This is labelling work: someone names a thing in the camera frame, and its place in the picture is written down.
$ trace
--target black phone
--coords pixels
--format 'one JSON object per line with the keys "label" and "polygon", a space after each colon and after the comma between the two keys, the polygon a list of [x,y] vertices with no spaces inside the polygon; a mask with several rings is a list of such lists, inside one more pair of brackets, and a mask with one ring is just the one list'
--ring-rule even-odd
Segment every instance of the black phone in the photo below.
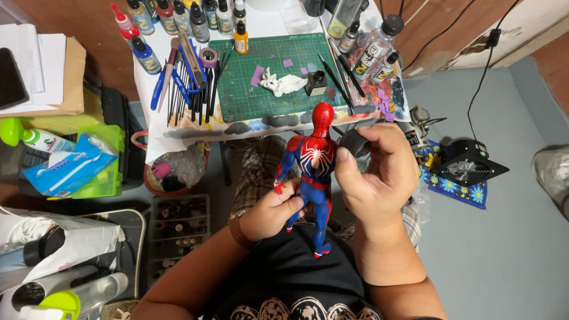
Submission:
{"label": "black phone", "polygon": [[0,48],[0,110],[30,99],[12,51]]}

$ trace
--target red mask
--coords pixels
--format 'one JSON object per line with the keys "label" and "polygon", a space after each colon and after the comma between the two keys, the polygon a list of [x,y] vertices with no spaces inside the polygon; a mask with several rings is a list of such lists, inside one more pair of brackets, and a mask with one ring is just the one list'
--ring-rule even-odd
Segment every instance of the red mask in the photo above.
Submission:
{"label": "red mask", "polygon": [[320,102],[312,112],[312,124],[314,125],[313,137],[328,138],[328,129],[334,120],[334,108],[327,102]]}

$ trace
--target woven basket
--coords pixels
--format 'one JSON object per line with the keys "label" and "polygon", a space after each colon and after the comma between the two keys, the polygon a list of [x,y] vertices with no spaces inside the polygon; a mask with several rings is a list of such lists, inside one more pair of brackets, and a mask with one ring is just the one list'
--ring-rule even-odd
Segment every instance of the woven basket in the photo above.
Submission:
{"label": "woven basket", "polygon": [[[139,137],[142,136],[147,136],[148,135],[148,130],[146,131],[140,131],[137,132],[135,134],[133,134],[132,137],[130,137],[130,140],[132,141],[132,143],[143,149],[146,150],[147,146],[138,142],[137,139]],[[204,144],[204,156],[205,156],[205,169],[207,169],[208,167],[208,159],[209,159],[209,151],[211,150],[211,143],[210,142],[203,142]],[[154,174],[152,174],[152,167],[150,167],[149,165],[145,165],[144,166],[144,185],[146,186],[146,188],[152,192],[154,195],[156,196],[160,196],[160,197],[164,197],[164,198],[168,198],[168,197],[173,197],[173,196],[178,196],[178,195],[183,195],[188,193],[190,190],[192,190],[193,186],[190,188],[181,188],[180,190],[177,191],[172,191],[172,192],[166,192],[164,191],[164,189],[162,189],[162,186],[160,185],[160,180],[158,180],[158,178],[156,178],[156,176]]]}

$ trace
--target hand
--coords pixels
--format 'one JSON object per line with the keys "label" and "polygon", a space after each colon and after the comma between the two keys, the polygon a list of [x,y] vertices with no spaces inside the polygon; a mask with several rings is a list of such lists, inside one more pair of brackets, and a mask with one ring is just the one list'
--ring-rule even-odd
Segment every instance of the hand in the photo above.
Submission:
{"label": "hand", "polygon": [[366,173],[356,159],[339,148],[335,176],[348,209],[364,228],[381,228],[401,218],[400,208],[417,186],[419,167],[409,142],[396,124],[374,124],[358,133],[372,142]]}
{"label": "hand", "polygon": [[275,180],[275,182],[273,183],[273,185],[275,186],[275,192],[278,195],[282,195],[283,194],[283,190],[281,188],[286,188],[285,184]]}
{"label": "hand", "polygon": [[[251,210],[241,216],[239,225],[247,239],[256,241],[279,233],[284,223],[304,206],[301,197],[293,197],[299,185],[300,178],[280,183],[279,187],[284,188],[281,194],[277,194],[275,187],[275,190],[269,191]],[[299,216],[304,216],[304,211],[301,211]]]}

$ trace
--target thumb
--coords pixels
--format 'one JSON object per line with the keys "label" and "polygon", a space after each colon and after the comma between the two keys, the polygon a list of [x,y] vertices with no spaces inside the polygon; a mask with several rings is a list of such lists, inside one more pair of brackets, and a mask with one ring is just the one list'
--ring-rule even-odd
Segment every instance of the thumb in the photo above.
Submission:
{"label": "thumb", "polygon": [[287,202],[283,202],[282,204],[276,206],[274,210],[276,210],[278,215],[286,216],[286,218],[290,218],[291,215],[299,211],[304,207],[304,200],[301,197],[296,196],[294,198],[289,199]]}
{"label": "thumb", "polygon": [[337,150],[334,175],[345,194],[354,196],[359,194],[364,177],[361,176],[356,159],[344,147],[340,147]]}

